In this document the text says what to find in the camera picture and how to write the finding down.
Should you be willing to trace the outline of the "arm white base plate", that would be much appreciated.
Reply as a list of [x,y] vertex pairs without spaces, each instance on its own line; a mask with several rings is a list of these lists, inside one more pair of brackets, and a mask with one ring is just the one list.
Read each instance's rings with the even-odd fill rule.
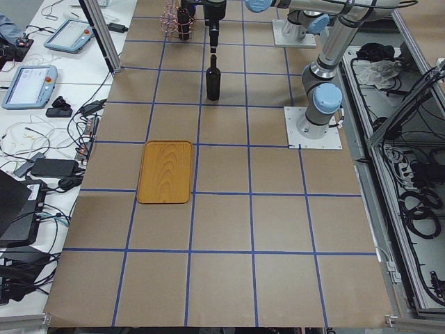
[[308,33],[303,25],[290,23],[287,19],[274,19],[272,31],[276,47],[316,48],[314,34]]
[[341,150],[342,144],[336,120],[327,125],[313,125],[306,119],[306,107],[284,107],[288,147],[303,150]]

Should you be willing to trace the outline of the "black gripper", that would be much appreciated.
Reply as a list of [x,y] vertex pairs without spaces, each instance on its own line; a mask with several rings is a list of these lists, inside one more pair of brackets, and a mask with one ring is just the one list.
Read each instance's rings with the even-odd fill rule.
[[218,23],[226,14],[226,0],[205,0],[202,2],[204,21],[209,26],[210,52],[215,54],[218,47]]

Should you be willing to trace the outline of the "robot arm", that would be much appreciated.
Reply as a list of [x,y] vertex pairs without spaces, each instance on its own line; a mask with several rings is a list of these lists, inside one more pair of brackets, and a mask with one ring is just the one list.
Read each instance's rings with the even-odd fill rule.
[[410,7],[416,1],[296,1],[294,8],[335,14],[337,20],[318,58],[303,71],[302,84],[307,94],[305,122],[320,129],[328,127],[341,106],[343,95],[332,83],[336,69],[358,29],[390,15],[395,9]]
[[[210,52],[217,52],[219,22],[225,17],[226,1],[198,1],[204,9],[204,20],[209,27]],[[315,36],[322,33],[330,23],[326,12],[317,10],[297,10],[290,8],[289,1],[246,1],[246,8],[253,13],[260,13],[272,6],[287,8],[286,19],[274,19],[273,36],[276,47],[316,47]]]

